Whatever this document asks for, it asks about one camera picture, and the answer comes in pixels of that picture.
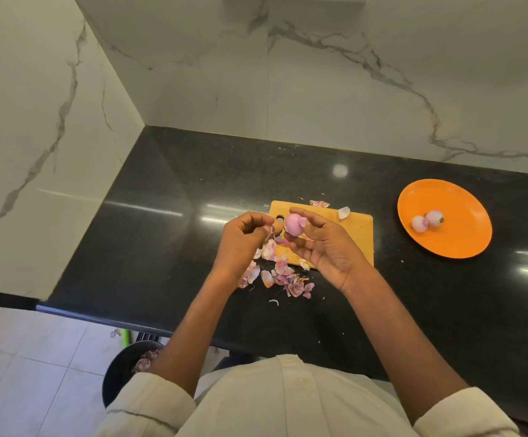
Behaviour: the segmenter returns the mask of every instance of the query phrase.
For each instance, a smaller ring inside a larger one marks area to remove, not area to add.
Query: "wooden cutting board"
[[[339,220],[337,216],[336,208],[322,208],[322,207],[313,207],[312,205],[299,204],[297,202],[285,202],[285,201],[272,201],[270,204],[269,215],[273,218],[278,216],[286,217],[289,214],[290,207],[301,207],[311,212],[315,212],[324,216],[328,220],[342,225],[349,236],[355,241],[357,246],[361,249],[367,260],[371,265],[374,264],[374,250],[373,250],[373,216],[369,214],[350,212],[343,220]],[[276,255],[288,256],[288,263],[292,265],[298,265],[300,262],[300,257],[295,253],[290,251],[290,249],[285,245],[276,246]]]

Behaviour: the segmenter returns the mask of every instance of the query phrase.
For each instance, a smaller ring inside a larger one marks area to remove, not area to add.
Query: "granite countertop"
[[[407,235],[396,202],[422,178],[480,200],[493,224],[485,252],[450,260]],[[39,309],[168,336],[210,270],[223,224],[298,196],[372,215],[375,266],[424,333],[467,382],[507,410],[528,410],[528,174],[148,127]],[[236,291],[213,344],[386,378],[345,298],[311,275],[310,300],[260,279]]]

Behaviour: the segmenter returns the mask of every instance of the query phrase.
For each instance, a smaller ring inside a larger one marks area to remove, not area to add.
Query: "black trash bin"
[[[154,340],[141,340],[124,348],[108,366],[102,381],[102,402],[107,408],[134,375],[132,368],[147,351],[162,350],[163,345]]]

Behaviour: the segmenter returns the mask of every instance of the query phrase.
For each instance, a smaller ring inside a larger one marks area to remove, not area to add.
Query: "tile floor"
[[[104,416],[114,327],[0,308],[0,437],[89,436]],[[227,355],[211,348],[202,373]]]

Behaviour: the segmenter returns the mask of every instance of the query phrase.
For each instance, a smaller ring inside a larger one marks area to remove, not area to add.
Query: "wall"
[[[147,124],[528,172],[528,0],[78,0]]]
[[[142,127],[74,0],[0,0],[0,292],[51,293]]]

